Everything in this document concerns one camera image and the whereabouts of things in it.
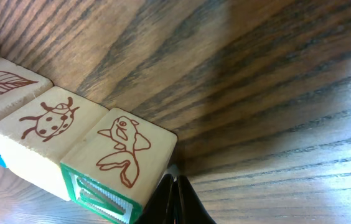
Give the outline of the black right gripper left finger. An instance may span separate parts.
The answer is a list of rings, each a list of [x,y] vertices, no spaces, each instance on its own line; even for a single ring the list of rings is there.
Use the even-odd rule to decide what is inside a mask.
[[[173,184],[171,174],[163,176],[135,224],[174,224]]]

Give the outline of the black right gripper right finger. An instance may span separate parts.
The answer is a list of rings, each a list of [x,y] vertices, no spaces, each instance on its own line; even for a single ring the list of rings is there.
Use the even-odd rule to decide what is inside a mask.
[[[178,224],[215,224],[184,175],[179,175],[176,181],[175,222]]]

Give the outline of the yellow green picture block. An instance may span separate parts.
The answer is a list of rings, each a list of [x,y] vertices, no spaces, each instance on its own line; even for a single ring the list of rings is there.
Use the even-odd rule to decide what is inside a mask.
[[[113,223],[134,223],[176,142],[176,134],[154,123],[109,110],[60,162],[70,199]]]

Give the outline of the plain cream wooden block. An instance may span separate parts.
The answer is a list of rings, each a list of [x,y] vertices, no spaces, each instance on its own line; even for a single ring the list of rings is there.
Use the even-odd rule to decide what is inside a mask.
[[[14,174],[68,201],[60,161],[107,112],[55,86],[0,121],[0,155]]]

